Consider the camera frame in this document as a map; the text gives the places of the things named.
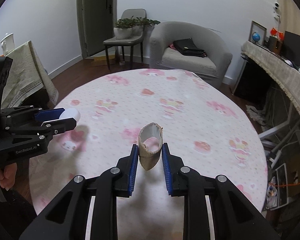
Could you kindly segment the person's left hand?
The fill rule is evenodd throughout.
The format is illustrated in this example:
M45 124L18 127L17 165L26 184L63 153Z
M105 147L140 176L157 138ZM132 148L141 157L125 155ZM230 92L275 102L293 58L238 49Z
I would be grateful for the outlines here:
M0 169L0 187L6 191L10 190L15 184L15 175L17 172L17 164L13 163Z

